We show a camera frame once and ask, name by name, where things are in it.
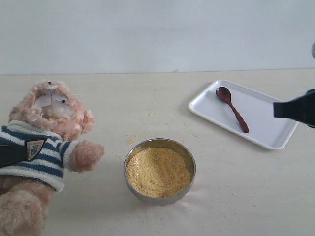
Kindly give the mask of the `pink plush teddy bear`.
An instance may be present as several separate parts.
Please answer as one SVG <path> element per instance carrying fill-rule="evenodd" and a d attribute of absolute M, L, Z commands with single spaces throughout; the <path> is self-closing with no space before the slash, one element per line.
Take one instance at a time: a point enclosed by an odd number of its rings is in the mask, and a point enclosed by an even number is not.
<path fill-rule="evenodd" d="M 95 119 L 63 82 L 42 81 L 12 108 L 0 128 L 0 233 L 39 236 L 64 170 L 92 170 L 104 146 L 79 136 Z"/>

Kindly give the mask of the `dark red wooden spoon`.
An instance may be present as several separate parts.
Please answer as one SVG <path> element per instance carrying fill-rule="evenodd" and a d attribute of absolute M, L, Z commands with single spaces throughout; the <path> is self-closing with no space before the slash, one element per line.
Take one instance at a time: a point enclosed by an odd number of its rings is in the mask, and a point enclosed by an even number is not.
<path fill-rule="evenodd" d="M 216 89 L 216 96 L 231 108 L 231 110 L 233 111 L 242 131 L 244 133 L 249 133 L 250 130 L 249 130 L 248 125 L 246 124 L 243 117 L 240 115 L 240 113 L 237 111 L 237 109 L 232 104 L 230 90 L 226 87 L 218 87 Z"/>

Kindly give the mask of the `white rectangular plastic tray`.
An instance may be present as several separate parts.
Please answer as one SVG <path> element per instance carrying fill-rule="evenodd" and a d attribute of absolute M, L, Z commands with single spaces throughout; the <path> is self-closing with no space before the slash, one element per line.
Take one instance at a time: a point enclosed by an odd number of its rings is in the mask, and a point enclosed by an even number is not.
<path fill-rule="evenodd" d="M 242 131 L 232 109 L 217 97 L 219 87 L 230 90 L 232 104 L 248 125 L 248 133 Z M 275 118 L 275 102 L 279 99 L 228 80 L 216 80 L 192 99 L 188 108 L 192 113 L 261 147 L 279 150 L 285 147 L 298 122 Z"/>

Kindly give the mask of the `yellow millet grains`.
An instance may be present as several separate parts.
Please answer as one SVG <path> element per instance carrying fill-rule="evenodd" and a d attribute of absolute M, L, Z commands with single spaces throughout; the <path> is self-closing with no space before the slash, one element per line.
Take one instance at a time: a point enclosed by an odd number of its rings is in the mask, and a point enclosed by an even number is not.
<path fill-rule="evenodd" d="M 189 186 L 191 175 L 184 159 L 165 147 L 150 147 L 134 155 L 126 166 L 130 185 L 152 198 L 169 198 Z"/>

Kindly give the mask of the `stainless steel bowl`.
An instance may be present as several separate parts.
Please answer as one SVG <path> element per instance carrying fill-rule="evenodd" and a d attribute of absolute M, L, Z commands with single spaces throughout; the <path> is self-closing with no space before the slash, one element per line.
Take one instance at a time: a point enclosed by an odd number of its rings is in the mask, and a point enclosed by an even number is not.
<path fill-rule="evenodd" d="M 167 138 L 140 142 L 124 160 L 124 178 L 141 201 L 155 206 L 176 203 L 191 189 L 196 174 L 192 153 Z"/>

